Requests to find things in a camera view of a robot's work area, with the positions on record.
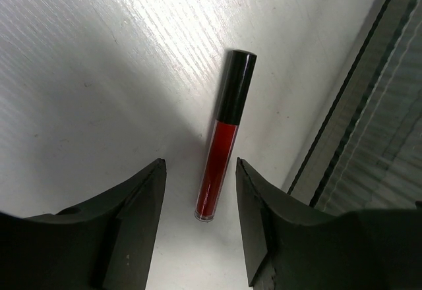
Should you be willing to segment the red lip gloss black cap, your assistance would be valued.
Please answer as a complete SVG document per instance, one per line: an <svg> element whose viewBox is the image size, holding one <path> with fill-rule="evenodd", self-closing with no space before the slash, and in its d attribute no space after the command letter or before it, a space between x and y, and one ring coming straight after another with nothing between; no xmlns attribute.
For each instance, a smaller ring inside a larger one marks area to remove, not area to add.
<svg viewBox="0 0 422 290"><path fill-rule="evenodd" d="M212 221L243 115L257 56L233 50L228 54L222 93L208 151L195 217Z"/></svg>

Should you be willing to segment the clear acrylic makeup organizer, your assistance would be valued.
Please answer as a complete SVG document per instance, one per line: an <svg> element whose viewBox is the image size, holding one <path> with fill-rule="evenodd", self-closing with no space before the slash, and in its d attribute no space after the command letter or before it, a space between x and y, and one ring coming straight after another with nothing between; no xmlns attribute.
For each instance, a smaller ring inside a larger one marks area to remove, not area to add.
<svg viewBox="0 0 422 290"><path fill-rule="evenodd" d="M421 206L421 0L385 0L288 194L320 211Z"/></svg>

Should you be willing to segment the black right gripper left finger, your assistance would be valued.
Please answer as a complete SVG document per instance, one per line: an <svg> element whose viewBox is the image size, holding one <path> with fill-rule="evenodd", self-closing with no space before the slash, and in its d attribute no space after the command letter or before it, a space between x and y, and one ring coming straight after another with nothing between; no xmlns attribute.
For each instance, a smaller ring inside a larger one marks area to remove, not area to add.
<svg viewBox="0 0 422 290"><path fill-rule="evenodd" d="M1 288L144 289L165 187L157 159L57 214L1 214Z"/></svg>

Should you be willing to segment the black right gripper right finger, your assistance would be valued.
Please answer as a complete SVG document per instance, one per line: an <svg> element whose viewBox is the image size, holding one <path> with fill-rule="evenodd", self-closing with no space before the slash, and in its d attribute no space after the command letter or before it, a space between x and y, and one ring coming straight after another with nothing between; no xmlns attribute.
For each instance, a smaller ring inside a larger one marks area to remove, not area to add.
<svg viewBox="0 0 422 290"><path fill-rule="evenodd" d="M253 289L420 289L421 206L331 216L269 183L246 160L236 191Z"/></svg>

